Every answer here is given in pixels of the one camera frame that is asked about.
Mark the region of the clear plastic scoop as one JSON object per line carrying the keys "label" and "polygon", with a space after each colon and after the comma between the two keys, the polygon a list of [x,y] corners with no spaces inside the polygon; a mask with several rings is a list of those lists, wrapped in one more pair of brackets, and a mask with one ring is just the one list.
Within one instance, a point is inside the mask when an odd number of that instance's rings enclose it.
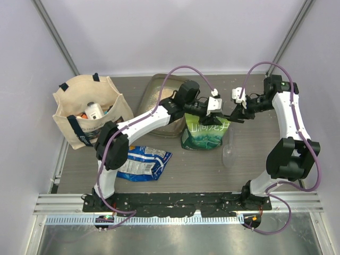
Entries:
{"label": "clear plastic scoop", "polygon": [[235,162],[235,149],[234,149],[234,128],[229,127],[224,140],[224,147],[222,152],[222,161],[226,168],[233,166]]}

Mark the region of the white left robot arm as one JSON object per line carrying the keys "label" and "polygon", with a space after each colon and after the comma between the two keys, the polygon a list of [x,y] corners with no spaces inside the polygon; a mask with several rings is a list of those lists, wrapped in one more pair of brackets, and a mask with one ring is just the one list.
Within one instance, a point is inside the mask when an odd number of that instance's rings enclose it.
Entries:
{"label": "white left robot arm", "polygon": [[217,89],[211,96],[200,101],[200,87],[192,80],[186,80],[170,97],[162,99],[151,110],[125,122],[109,121],[101,129],[95,143],[98,159],[98,175],[94,191],[97,195],[95,206],[102,212],[112,208],[114,183],[117,170],[128,159],[129,146],[132,142],[154,129],[167,126],[184,114],[199,117],[202,125],[219,125],[222,112],[222,99]]}

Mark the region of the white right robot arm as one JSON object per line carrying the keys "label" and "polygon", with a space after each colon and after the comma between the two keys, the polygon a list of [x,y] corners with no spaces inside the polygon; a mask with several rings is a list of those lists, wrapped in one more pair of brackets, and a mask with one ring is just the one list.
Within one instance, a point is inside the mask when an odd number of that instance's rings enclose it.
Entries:
{"label": "white right robot arm", "polygon": [[263,81],[263,94],[252,98],[242,87],[232,90],[236,107],[230,120],[243,123],[256,113],[274,110],[277,115],[280,140],[266,159],[266,169],[243,187],[240,204],[244,209],[264,205],[268,193],[283,184],[294,185],[305,179],[321,151],[318,142],[307,133],[299,108],[299,89],[295,82],[283,81],[280,75],[270,75]]}

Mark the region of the green cat litter bag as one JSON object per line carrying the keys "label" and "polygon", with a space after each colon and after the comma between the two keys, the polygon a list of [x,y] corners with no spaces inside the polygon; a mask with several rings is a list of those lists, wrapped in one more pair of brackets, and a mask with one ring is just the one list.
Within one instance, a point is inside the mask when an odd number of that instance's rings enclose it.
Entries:
{"label": "green cat litter bag", "polygon": [[212,150],[223,144],[223,136],[230,121],[217,118],[221,125],[202,125],[199,117],[185,114],[186,127],[181,136],[181,147],[186,150]]}

